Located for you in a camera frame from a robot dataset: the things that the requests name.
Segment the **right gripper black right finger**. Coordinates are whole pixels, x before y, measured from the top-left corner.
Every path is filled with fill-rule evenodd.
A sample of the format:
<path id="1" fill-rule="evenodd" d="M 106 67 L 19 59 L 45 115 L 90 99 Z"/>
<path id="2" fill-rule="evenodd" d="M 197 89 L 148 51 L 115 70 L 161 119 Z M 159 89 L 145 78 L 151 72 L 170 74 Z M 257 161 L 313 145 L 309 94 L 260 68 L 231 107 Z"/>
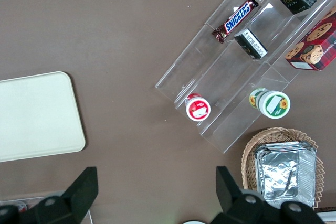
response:
<path id="1" fill-rule="evenodd" d="M 309 206 L 294 201 L 271 206 L 251 193 L 242 193 L 226 166 L 216 167 L 216 194 L 222 208 L 211 223 L 323 223 Z"/>

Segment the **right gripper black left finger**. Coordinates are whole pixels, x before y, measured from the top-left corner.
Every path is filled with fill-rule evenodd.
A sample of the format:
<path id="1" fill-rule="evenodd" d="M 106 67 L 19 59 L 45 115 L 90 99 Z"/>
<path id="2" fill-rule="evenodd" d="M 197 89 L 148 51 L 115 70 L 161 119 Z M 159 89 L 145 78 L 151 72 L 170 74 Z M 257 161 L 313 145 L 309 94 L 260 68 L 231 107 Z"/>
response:
<path id="1" fill-rule="evenodd" d="M 87 167 L 62 195 L 46 197 L 20 214 L 20 223 L 81 223 L 97 195 L 97 168 Z"/>

